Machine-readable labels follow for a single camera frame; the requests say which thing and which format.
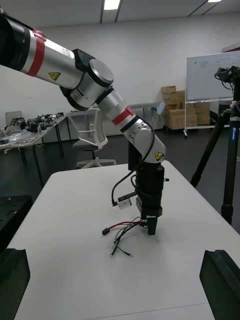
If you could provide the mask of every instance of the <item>whiteboard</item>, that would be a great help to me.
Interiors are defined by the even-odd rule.
[[[240,67],[240,51],[187,58],[186,100],[232,99],[232,90],[225,89],[214,77],[220,67],[232,66]]]

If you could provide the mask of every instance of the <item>tripod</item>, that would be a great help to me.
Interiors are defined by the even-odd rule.
[[[204,168],[210,158],[211,153],[214,150],[220,134],[224,126],[229,123],[230,131],[226,163],[226,178],[223,204],[221,206],[221,215],[231,225],[234,213],[234,183],[240,128],[240,68],[235,66],[232,66],[230,69],[219,68],[218,72],[215,74],[215,78],[220,80],[222,84],[224,82],[231,85],[231,89],[233,91],[233,100],[235,101],[236,105],[233,107],[233,109],[227,109],[218,116],[211,138],[206,146],[196,172],[191,178],[191,185],[195,188],[198,185]]]
[[[210,155],[213,152],[214,147],[221,135],[221,132],[224,126],[227,125],[229,122],[230,132],[229,132],[229,141],[228,141],[224,197],[223,197],[223,205],[221,206],[221,215],[230,225],[232,224],[232,217],[234,212],[234,208],[233,208],[234,183],[235,183],[236,162],[237,162],[238,142],[239,142],[239,128],[240,128],[240,121],[237,119],[238,116],[240,117],[240,114],[237,115],[232,109],[227,109],[218,116],[211,138],[206,146],[206,149],[196,169],[196,172],[191,179],[191,185],[196,188],[196,186],[198,185],[201,179],[201,175],[204,171],[204,168],[208,163]]]

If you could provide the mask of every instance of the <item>ceiling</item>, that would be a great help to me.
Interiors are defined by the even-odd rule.
[[[120,0],[103,10],[104,0],[0,0],[10,16],[35,28],[202,16],[240,12],[240,0]]]

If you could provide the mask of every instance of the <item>ceiling light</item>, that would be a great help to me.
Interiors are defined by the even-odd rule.
[[[117,10],[120,0],[105,0],[104,10]]]

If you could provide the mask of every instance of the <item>office chair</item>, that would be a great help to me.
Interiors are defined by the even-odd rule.
[[[73,119],[71,117],[69,118],[73,126],[77,129]],[[87,169],[90,167],[102,167],[101,164],[105,163],[113,163],[114,165],[116,165],[116,160],[99,159],[99,157],[95,156],[95,152],[101,150],[103,146],[105,146],[108,143],[108,139],[103,131],[103,113],[100,110],[95,111],[94,124],[90,124],[89,128],[90,130],[77,131],[79,141],[74,143],[72,149],[81,151],[91,151],[92,159],[78,162],[76,164],[76,168],[80,169],[81,165],[85,165],[84,167],[82,167],[82,169]],[[81,133],[93,133],[93,137],[84,139],[81,137]]]

